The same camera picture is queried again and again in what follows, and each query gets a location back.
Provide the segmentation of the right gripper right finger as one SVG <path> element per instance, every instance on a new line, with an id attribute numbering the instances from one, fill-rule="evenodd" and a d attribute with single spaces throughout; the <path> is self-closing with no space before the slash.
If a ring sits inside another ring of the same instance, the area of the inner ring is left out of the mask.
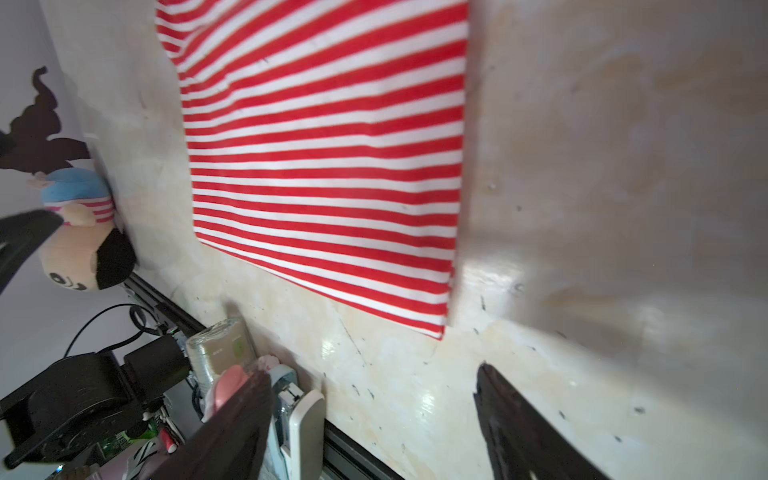
<path id="1" fill-rule="evenodd" d="M 477 371 L 474 401 L 496 479 L 604 479 L 492 365 Z"/>

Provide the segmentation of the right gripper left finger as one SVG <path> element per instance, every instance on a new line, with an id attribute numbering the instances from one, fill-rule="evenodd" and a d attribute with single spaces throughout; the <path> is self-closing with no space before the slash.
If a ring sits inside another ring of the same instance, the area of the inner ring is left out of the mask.
<path id="1" fill-rule="evenodd" d="M 151 479 L 256 479 L 273 413 L 270 377 L 257 372 Z"/>

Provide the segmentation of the red white striped tank top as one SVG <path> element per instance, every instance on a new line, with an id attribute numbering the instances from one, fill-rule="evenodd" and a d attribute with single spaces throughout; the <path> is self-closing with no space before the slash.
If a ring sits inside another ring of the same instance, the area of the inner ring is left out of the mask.
<path id="1" fill-rule="evenodd" d="M 159 1 L 200 242 L 444 335 L 465 1 Z"/>

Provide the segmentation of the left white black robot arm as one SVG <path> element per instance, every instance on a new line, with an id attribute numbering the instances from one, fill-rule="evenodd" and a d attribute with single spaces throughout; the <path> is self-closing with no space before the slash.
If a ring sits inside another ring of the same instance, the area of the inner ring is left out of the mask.
<path id="1" fill-rule="evenodd" d="M 135 333 L 96 352 L 60 359 L 1 399 L 13 448 L 2 463 L 64 464 L 101 441 L 140 425 L 191 371 L 177 339 L 150 328 L 154 311 L 125 303 Z"/>

